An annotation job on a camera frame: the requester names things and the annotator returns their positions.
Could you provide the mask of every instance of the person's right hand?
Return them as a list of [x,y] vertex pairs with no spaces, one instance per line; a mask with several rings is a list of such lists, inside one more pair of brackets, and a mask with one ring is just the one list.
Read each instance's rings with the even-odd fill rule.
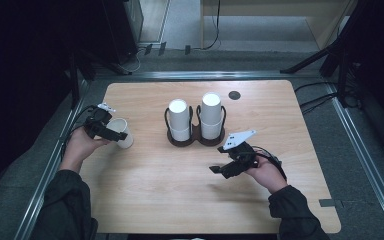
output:
[[251,175],[261,186],[267,188],[271,194],[288,186],[279,170],[264,157],[256,156],[257,168],[250,168],[245,173]]

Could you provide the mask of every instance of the hand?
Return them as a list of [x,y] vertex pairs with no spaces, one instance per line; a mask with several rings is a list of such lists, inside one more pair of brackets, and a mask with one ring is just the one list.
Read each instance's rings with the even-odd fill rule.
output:
[[245,172],[251,175],[261,186],[267,188],[271,194],[288,186],[282,174],[268,159],[256,156],[256,160],[258,167],[250,168]]
[[83,160],[89,157],[95,149],[107,145],[106,139],[91,139],[83,127],[74,130],[64,153],[60,170],[72,170],[79,173]]

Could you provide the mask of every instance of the black stand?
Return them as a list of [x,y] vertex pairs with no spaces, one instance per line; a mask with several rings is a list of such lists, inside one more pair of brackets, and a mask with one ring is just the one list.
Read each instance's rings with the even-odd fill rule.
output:
[[360,16],[362,15],[363,11],[365,11],[366,6],[368,5],[367,2],[368,1],[358,1],[357,6],[347,21],[347,24],[345,24],[344,29],[332,44],[310,56],[309,58],[303,60],[302,62],[296,64],[295,66],[280,70],[280,73],[296,73],[311,63],[327,56],[323,62],[323,65],[319,69],[320,75],[322,77],[330,77],[339,66],[337,97],[339,102],[342,104],[342,107],[346,108],[348,105],[345,101],[345,86],[347,82],[347,73],[350,62],[347,46],[352,45],[351,43],[355,41],[355,33],[352,31],[354,31],[356,28],[355,25],[359,23],[358,21],[361,21]]

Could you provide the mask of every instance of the person's left hand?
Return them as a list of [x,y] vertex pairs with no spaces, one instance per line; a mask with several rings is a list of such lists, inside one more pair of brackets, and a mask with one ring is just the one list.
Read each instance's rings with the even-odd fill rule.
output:
[[107,139],[90,138],[83,127],[74,130],[67,144],[60,170],[68,169],[78,173],[83,160],[89,157],[95,149],[109,142]]

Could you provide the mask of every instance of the wooden table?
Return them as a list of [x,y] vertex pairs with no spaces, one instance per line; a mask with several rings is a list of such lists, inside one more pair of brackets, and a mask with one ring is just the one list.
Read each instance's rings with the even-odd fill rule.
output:
[[[195,110],[210,91],[220,94],[227,110],[226,133],[257,130],[247,142],[276,155],[288,183],[308,198],[323,229],[338,232],[335,208],[319,204],[331,196],[286,80],[110,85],[104,101],[117,109],[114,118],[127,119],[134,143],[123,150],[115,143],[104,146],[83,165],[81,176],[91,189],[98,232],[277,233],[280,220],[270,217],[266,189],[246,174],[225,179],[210,171],[209,166],[230,162],[227,154],[198,141],[179,148],[167,139],[164,111],[169,102],[182,98]],[[240,99],[230,99],[231,91],[238,91]],[[198,123],[195,114],[193,123]]]
[[[320,49],[336,38],[345,16],[356,0],[223,0],[220,16],[305,16]],[[218,0],[201,0],[201,47],[204,47],[204,16],[217,16]]]

